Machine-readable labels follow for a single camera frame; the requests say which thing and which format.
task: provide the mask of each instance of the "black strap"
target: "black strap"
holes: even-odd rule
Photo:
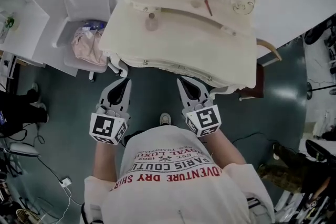
[[[84,205],[85,205],[85,203],[82,204],[82,207],[80,209],[81,215],[83,217],[84,224],[89,224],[88,219],[86,218],[86,213],[85,213],[85,210],[84,210]],[[91,224],[99,224],[99,223],[104,224],[104,222],[101,221],[101,220],[96,220],[96,221],[91,222]]]

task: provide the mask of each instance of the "shirt sleeve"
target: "shirt sleeve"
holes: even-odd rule
[[[275,222],[274,207],[268,192],[251,164],[229,164],[223,171],[231,177],[247,198],[250,215],[269,216]]]
[[[116,183],[100,180],[93,176],[86,178],[84,183],[84,211],[87,222],[91,223],[96,220],[102,220],[101,206]],[[84,223],[84,221],[81,216],[80,224],[82,223]]]

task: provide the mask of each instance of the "white marker cube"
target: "white marker cube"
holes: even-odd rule
[[[92,113],[90,135],[98,142],[118,145],[127,129],[126,120]]]
[[[217,105],[187,113],[186,124],[197,137],[216,132],[222,124]]]

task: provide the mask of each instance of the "curved wooden armrest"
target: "curved wooden armrest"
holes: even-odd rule
[[[260,45],[260,46],[263,46],[269,49],[271,52],[275,54],[275,56],[278,58],[278,61],[282,61],[282,57],[278,53],[277,49],[271,43],[257,38],[257,45]]]

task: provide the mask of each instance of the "pink cloth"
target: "pink cloth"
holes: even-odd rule
[[[107,57],[98,49],[98,44],[104,29],[99,31],[82,30],[81,27],[77,29],[73,41],[71,42],[76,58],[97,66],[107,65]]]

